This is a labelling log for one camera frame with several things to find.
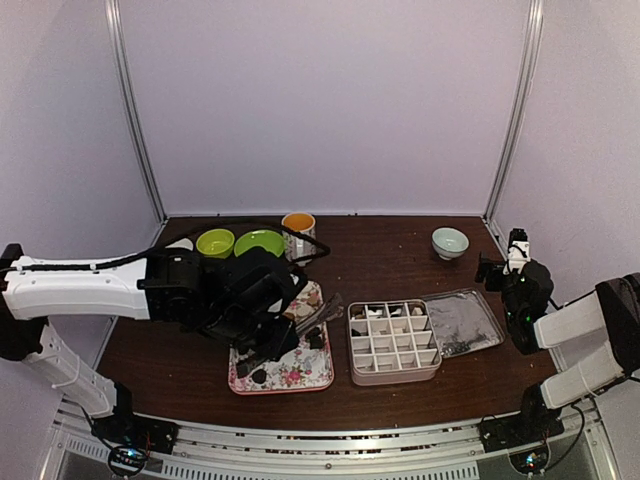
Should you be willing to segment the floral pink tray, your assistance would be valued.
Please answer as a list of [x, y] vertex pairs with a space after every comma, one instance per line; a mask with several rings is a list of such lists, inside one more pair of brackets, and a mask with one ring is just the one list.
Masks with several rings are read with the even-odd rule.
[[284, 394], [320, 391], [334, 379], [327, 324], [314, 327], [298, 346], [278, 362], [268, 361], [240, 378], [237, 364], [248, 357], [236, 350], [229, 353], [227, 383], [237, 395]]

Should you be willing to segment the pink rabbit tin lid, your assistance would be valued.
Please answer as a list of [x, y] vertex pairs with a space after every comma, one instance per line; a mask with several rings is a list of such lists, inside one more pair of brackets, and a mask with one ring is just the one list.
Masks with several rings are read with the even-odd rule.
[[424, 301], [444, 359], [492, 348], [505, 340], [495, 314], [476, 288], [432, 294]]

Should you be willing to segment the metal serving tongs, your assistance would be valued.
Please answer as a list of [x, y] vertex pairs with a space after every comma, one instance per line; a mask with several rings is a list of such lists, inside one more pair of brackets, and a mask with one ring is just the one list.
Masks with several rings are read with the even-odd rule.
[[[344, 305], [340, 293], [335, 293], [326, 303], [323, 303], [314, 313], [304, 318], [295, 326], [297, 339], [303, 339], [315, 327], [322, 323], [330, 322], [343, 315]], [[236, 373], [239, 378], [249, 376], [262, 364], [269, 361], [269, 358], [258, 353], [250, 355], [247, 359], [241, 360], [236, 366]]]

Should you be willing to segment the pink divided tin box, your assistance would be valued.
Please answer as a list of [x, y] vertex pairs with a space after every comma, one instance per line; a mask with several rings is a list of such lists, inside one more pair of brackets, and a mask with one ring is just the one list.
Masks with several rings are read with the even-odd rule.
[[354, 302], [347, 309], [346, 330], [357, 386], [429, 381], [441, 366], [428, 308], [420, 299]]

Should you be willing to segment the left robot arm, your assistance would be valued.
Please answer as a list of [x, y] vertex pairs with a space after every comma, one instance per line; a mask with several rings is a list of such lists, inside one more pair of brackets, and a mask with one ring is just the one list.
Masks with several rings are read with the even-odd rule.
[[123, 444], [144, 424], [130, 391], [99, 375], [59, 337], [52, 316], [117, 316], [176, 323], [277, 360], [298, 342], [284, 312], [308, 280], [297, 267], [254, 247], [207, 258], [180, 247], [104, 262], [48, 262], [11, 244], [1, 258], [1, 357], [30, 364]]

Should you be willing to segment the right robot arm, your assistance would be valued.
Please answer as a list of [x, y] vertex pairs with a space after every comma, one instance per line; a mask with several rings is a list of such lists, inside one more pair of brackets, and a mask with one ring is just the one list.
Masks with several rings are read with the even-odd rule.
[[553, 281], [549, 270], [523, 250], [507, 261], [480, 256], [475, 275], [498, 292], [508, 333], [524, 355], [551, 350], [603, 329], [601, 346], [575, 365], [527, 388], [519, 413], [479, 424], [487, 447], [536, 442], [562, 432], [561, 410], [630, 379], [639, 369], [639, 276], [598, 283], [594, 290], [548, 312]]

